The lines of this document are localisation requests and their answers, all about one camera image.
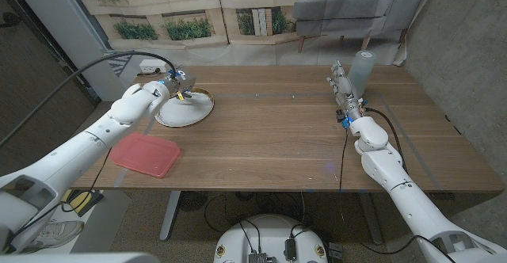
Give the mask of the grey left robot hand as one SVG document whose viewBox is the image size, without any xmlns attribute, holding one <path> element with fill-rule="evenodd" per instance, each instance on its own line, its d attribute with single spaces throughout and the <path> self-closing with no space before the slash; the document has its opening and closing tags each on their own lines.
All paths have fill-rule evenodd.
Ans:
<svg viewBox="0 0 507 263">
<path fill-rule="evenodd" d="M 180 100 L 191 98 L 191 92 L 196 83 L 196 76 L 181 69 L 171 70 L 163 81 L 170 92 L 170 98 L 178 97 Z"/>
</svg>

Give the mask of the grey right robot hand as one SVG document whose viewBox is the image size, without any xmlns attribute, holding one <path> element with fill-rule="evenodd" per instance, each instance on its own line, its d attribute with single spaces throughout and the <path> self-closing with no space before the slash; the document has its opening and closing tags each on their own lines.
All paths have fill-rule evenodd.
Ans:
<svg viewBox="0 0 507 263">
<path fill-rule="evenodd" d="M 338 59 L 335 60 L 331 71 L 332 77 L 328 77 L 326 80 L 333 88 L 337 104 L 342 108 L 351 122 L 361 118 L 362 114 L 355 86 L 345 75 L 345 69 Z"/>
</svg>

